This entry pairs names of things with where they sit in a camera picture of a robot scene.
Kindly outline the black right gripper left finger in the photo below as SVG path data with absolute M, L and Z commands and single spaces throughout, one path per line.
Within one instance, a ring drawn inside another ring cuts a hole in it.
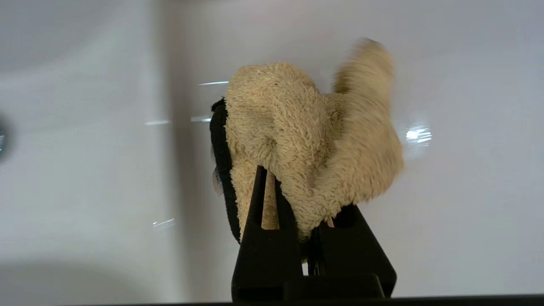
M 233 302 L 286 302 L 289 286 L 301 279 L 297 223 L 274 179 L 278 229 L 262 228 L 267 170 L 258 166 L 249 213 L 231 283 Z

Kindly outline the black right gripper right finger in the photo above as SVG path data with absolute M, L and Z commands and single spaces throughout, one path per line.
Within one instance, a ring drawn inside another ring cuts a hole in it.
M 395 282 L 397 274 L 385 251 L 356 205 L 343 207 L 333 218 L 312 230 L 309 273 L 352 277 L 374 274 L 381 282 Z

